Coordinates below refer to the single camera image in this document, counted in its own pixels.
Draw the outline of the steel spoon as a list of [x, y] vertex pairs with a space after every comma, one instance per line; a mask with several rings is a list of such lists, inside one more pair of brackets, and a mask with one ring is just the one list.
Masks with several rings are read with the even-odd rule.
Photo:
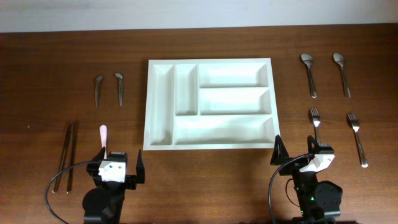
[[346, 79], [345, 71], [344, 71], [344, 65], [345, 65], [345, 58], [343, 55], [339, 53], [334, 53], [333, 54], [333, 60], [339, 65], [340, 67], [340, 73], [341, 73], [341, 79], [343, 82], [343, 88], [344, 88], [344, 95], [346, 98], [351, 98], [351, 92], [349, 90], [349, 85], [348, 81]]
[[302, 59], [302, 62], [307, 66], [308, 83], [310, 87], [311, 97], [316, 98], [318, 95], [312, 75], [313, 58], [309, 54], [301, 54], [300, 58]]

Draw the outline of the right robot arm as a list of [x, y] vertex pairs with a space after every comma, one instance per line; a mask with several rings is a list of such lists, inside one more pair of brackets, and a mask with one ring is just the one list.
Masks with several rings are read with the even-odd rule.
[[327, 169], [335, 158], [334, 149], [320, 144], [313, 136], [307, 137], [308, 152], [290, 157], [282, 138], [277, 135], [274, 142], [270, 165], [278, 168], [273, 173], [268, 189], [268, 207], [272, 222], [276, 219], [272, 209], [272, 185], [276, 175], [291, 176], [298, 198], [301, 217], [294, 223], [335, 223], [341, 215], [340, 204], [343, 189], [333, 182], [318, 181], [317, 174]]

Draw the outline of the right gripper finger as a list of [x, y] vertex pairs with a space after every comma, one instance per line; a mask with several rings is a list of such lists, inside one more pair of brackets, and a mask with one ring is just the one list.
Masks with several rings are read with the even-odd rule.
[[272, 153], [270, 165], [282, 165], [289, 160], [290, 156], [284, 146], [282, 138], [280, 135], [277, 135], [274, 141], [274, 150]]
[[307, 137], [307, 146], [308, 146], [308, 153], [309, 154], [316, 154], [318, 152], [318, 142], [311, 135], [309, 135]]

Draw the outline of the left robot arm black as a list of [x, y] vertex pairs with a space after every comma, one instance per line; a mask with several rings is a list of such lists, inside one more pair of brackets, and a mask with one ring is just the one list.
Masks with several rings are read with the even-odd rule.
[[96, 187], [83, 197], [85, 223], [119, 223], [126, 190], [135, 190], [146, 181], [142, 151], [138, 152], [136, 173], [126, 174], [128, 156], [125, 152], [110, 152], [106, 148], [86, 166]]

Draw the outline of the steel fork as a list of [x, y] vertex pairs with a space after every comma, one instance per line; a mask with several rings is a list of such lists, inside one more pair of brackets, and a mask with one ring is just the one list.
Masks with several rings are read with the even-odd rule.
[[355, 115], [353, 113], [348, 113], [347, 117], [349, 119], [349, 122], [351, 124], [351, 127], [354, 131], [354, 136], [355, 136], [355, 140], [357, 143], [357, 147], [358, 147], [358, 152], [359, 152], [359, 159], [360, 159], [360, 163], [361, 163], [361, 167], [362, 168], [367, 168], [368, 167], [368, 160], [366, 159], [365, 153], [364, 153], [364, 149], [363, 149], [363, 145], [361, 143], [360, 137], [359, 137], [359, 129], [360, 129], [360, 123], [357, 117], [355, 117]]
[[312, 118], [312, 123], [314, 125], [315, 128], [315, 135], [316, 135], [316, 140], [318, 144], [321, 144], [321, 139], [320, 139], [320, 132], [319, 132], [319, 126], [321, 123], [321, 119], [320, 119], [320, 114], [318, 112], [318, 110], [316, 108], [310, 108], [309, 109], [311, 118]]

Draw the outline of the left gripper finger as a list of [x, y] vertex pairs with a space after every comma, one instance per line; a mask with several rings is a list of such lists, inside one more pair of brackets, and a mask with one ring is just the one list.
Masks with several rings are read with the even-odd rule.
[[137, 184], [144, 184], [146, 181], [146, 172], [144, 163], [142, 160], [142, 150], [139, 150], [137, 156], [137, 163], [136, 163], [136, 183]]
[[102, 161], [104, 159], [104, 155], [106, 154], [105, 151], [106, 151], [106, 148], [102, 147], [100, 149], [99, 153], [97, 153], [97, 155], [95, 155], [94, 161]]

